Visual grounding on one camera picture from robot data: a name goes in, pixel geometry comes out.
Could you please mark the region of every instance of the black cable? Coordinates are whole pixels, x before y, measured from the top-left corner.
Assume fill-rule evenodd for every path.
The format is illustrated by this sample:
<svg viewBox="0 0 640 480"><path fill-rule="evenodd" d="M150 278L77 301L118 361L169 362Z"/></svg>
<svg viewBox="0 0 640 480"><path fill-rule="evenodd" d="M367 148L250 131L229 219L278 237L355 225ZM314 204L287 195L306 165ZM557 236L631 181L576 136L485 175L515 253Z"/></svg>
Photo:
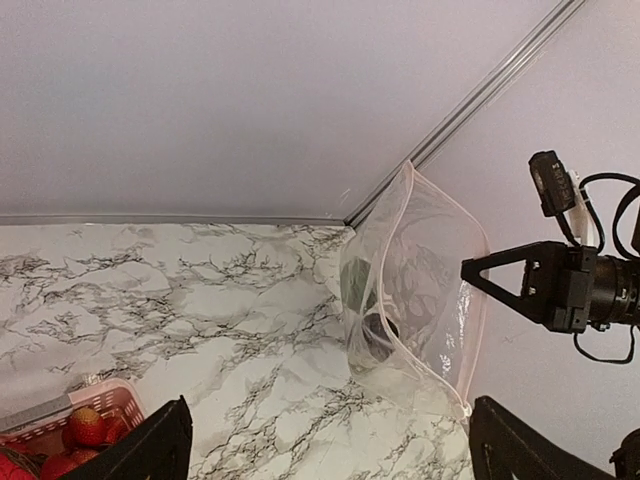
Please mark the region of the black cable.
<svg viewBox="0 0 640 480"><path fill-rule="evenodd" d="M626 211L626 209L629 207L631 202L633 202L633 200L635 200L638 196L640 196L640 179L636 177L632 177L631 175L625 175L624 173L604 172L604 173L596 173L594 175L589 175L588 177L586 177L580 182L580 194L582 195L582 199L586 204L587 210L589 211L589 215L591 216L594 223L596 224L596 228L598 230L598 236L600 237L600 244L598 245L598 253L602 253L606 243L604 228L602 227L602 222L600 221L600 217L598 217L598 214L596 213L593 207L593 204L591 203L591 199L589 198L589 194L587 193L587 190L586 190L586 186L589 183L592 183L598 180L618 180L621 182L627 182L634 185L634 187L631 190L629 190L629 192L627 192L627 194L624 196L624 198L618 205L616 216L614 217L614 220L613 220L612 235L613 235L613 242L615 244L616 250L618 251L618 253L620 253L620 255L622 255L624 258L627 258L629 260L632 260L632 259L640 260L640 257L636 257L635 255L631 254L629 251L627 251L626 248L624 248L624 246L622 246L622 243L620 242L620 237L618 235L618 222L620 221L622 214ZM639 190L638 195L634 196L632 192L635 192L637 189Z"/></svg>
<svg viewBox="0 0 640 480"><path fill-rule="evenodd" d="M618 236L618 223L620 223L620 219L622 218L622 215L624 215L624 212L627 210L627 208L629 208L629 205L631 205L633 201L638 197L640 197L640 186L633 187L625 194L624 197L622 197L622 200L620 201L620 203L618 204L618 208L616 209L616 214L613 217L612 227L613 243L616 246L616 250L618 251L618 253L627 260L635 261L640 261L640 257L629 252L624 247L624 245L622 245L620 237Z"/></svg>
<svg viewBox="0 0 640 480"><path fill-rule="evenodd" d="M629 354L627 355L626 358L621 358L621 359L608 359L608 358L598 358L598 357L594 357L593 355L591 355L589 352L587 352L586 350L584 350L581 346L580 343L578 342L578 334L574 333L573 334L573 345L576 347L576 350L578 350L578 352L584 356L587 357L589 360L593 360L594 362L599 362L599 363L610 363L613 365L626 365L628 363L631 363L633 361L633 356L635 354L635 349L636 349L636 337L633 334L633 329L635 328L635 325L631 325L631 328L629 329L629 333L631 335L631 343L629 345Z"/></svg>
<svg viewBox="0 0 640 480"><path fill-rule="evenodd" d="M560 230L562 230L562 233L564 234L568 242L574 247L579 247L580 244L576 240L576 237L573 236L573 232L571 231L571 227L569 226L569 223L567 222L567 219L564 216L564 212L561 213L560 215L557 215L556 220L558 221L558 225L560 225Z"/></svg>

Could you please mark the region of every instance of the gray veining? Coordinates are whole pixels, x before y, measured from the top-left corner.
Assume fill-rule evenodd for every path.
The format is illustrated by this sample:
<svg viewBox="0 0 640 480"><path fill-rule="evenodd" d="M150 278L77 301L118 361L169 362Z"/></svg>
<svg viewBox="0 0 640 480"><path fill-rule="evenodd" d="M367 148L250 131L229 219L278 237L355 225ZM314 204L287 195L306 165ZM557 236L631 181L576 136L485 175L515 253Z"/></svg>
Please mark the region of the gray veining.
<svg viewBox="0 0 640 480"><path fill-rule="evenodd" d="M369 395L340 324L342 227L0 227L0 415L87 374L183 394L191 479L469 479L461 427Z"/></svg>

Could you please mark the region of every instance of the red fruit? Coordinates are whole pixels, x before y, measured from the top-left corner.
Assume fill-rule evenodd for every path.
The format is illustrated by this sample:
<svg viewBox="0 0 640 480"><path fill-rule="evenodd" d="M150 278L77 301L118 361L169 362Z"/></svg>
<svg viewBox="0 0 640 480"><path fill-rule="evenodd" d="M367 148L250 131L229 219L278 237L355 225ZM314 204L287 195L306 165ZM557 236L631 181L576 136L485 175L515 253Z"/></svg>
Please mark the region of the red fruit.
<svg viewBox="0 0 640 480"><path fill-rule="evenodd" d="M27 472L6 455L0 453L0 478L11 480L36 480L31 473Z"/></svg>
<svg viewBox="0 0 640 480"><path fill-rule="evenodd" d="M64 455L52 455L47 458L42 471L40 472L40 480L56 480L65 473L69 473L76 468L78 464L69 457Z"/></svg>
<svg viewBox="0 0 640 480"><path fill-rule="evenodd" d="M82 465L83 463L87 463L89 460L97 457L98 455L100 454L95 450L91 450L90 448L81 448L73 452L70 457L71 460L76 462L78 465Z"/></svg>
<svg viewBox="0 0 640 480"><path fill-rule="evenodd" d="M21 453L22 455L35 455L35 453L33 453L33 450L27 447L24 443L9 443L5 445L5 447L10 448L14 452Z"/></svg>
<svg viewBox="0 0 640 480"><path fill-rule="evenodd" d="M107 436L104 442L109 445L119 442L129 433L129 428L121 417L107 418L105 422L107 424Z"/></svg>
<svg viewBox="0 0 640 480"><path fill-rule="evenodd" d="M62 429L62 433L60 434L60 436L62 437L62 444L64 445L64 448L66 448L68 451L76 448L76 439L73 438L73 433L71 432L69 425Z"/></svg>
<svg viewBox="0 0 640 480"><path fill-rule="evenodd" d="M69 428L76 442L97 447L107 436L104 419L91 407L82 407L71 414Z"/></svg>

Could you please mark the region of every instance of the black plastic piece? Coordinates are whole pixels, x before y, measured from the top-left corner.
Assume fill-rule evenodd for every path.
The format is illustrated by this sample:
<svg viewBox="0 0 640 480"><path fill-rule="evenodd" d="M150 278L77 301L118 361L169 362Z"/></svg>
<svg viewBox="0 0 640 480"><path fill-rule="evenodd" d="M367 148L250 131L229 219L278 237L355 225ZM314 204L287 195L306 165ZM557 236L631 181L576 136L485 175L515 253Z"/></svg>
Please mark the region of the black plastic piece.
<svg viewBox="0 0 640 480"><path fill-rule="evenodd" d="M184 398L165 404L123 440L64 480L187 480L193 428Z"/></svg>
<svg viewBox="0 0 640 480"><path fill-rule="evenodd" d="M640 430L634 430L625 437L609 463L615 464L616 478L640 478Z"/></svg>
<svg viewBox="0 0 640 480"><path fill-rule="evenodd" d="M614 479L557 447L490 397L475 402L469 447L476 480Z"/></svg>
<svg viewBox="0 0 640 480"><path fill-rule="evenodd" d="M538 242L462 262L462 279L552 332L582 333L587 327L597 253L591 247ZM520 296L482 275L525 261Z"/></svg>
<svg viewBox="0 0 640 480"><path fill-rule="evenodd" d="M529 160L529 169L545 217L557 217L576 206L571 177L556 152L538 152Z"/></svg>

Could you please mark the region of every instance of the basket handle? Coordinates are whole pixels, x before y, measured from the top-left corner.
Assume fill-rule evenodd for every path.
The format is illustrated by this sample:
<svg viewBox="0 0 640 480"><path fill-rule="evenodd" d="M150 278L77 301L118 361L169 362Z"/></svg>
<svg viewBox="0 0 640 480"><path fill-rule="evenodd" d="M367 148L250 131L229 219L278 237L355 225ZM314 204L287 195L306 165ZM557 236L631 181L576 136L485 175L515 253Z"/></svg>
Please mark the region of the basket handle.
<svg viewBox="0 0 640 480"><path fill-rule="evenodd" d="M68 412L66 415L69 415L71 414L71 410L72 404L69 395L60 395L58 398L41 403L35 407L27 408L13 415L0 418L0 434L6 435L22 430L28 425L63 412Z"/></svg>

